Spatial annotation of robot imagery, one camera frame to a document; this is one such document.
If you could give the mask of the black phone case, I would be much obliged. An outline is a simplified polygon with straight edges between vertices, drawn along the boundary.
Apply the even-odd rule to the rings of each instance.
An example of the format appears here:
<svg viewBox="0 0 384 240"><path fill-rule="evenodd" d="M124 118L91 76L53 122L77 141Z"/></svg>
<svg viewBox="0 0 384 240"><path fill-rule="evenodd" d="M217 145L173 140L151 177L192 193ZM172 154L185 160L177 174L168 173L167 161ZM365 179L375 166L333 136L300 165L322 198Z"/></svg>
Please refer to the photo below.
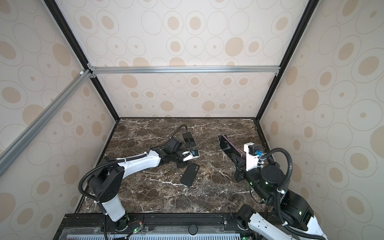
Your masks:
<svg viewBox="0 0 384 240"><path fill-rule="evenodd" d="M180 179L180 183L187 187L191 187L196 179L199 170L200 166L198 164L189 163L184 174Z"/></svg>

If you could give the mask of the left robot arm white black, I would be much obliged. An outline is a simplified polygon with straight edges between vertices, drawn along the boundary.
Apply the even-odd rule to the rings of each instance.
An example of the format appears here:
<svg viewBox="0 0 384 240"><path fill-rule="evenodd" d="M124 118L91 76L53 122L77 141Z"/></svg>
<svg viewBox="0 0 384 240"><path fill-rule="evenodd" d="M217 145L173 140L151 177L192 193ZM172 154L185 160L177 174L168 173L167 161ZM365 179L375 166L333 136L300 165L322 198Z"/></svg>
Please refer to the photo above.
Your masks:
<svg viewBox="0 0 384 240"><path fill-rule="evenodd" d="M193 136L183 124L164 143L149 148L143 154L104 159L80 179L78 189L83 196L94 200L102 213L116 223L126 215L118 196L124 178L169 163L175 163L181 169L199 156L193 145Z"/></svg>

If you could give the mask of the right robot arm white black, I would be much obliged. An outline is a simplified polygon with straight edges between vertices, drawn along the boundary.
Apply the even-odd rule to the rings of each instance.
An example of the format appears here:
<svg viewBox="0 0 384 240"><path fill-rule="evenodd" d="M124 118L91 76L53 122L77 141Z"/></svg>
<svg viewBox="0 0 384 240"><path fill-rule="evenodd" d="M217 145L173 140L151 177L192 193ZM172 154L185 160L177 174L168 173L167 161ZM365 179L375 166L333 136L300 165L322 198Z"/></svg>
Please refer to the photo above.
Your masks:
<svg viewBox="0 0 384 240"><path fill-rule="evenodd" d="M245 145L245 152L245 156L231 155L237 179L247 181L262 203L273 207L281 227L270 227L269 222L248 205L243 205L238 213L239 227L272 240L289 240L291 236L301 240L327 239L308 202L288 188L293 173L293 160L288 151L275 148L264 153L259 146L251 144Z"/></svg>

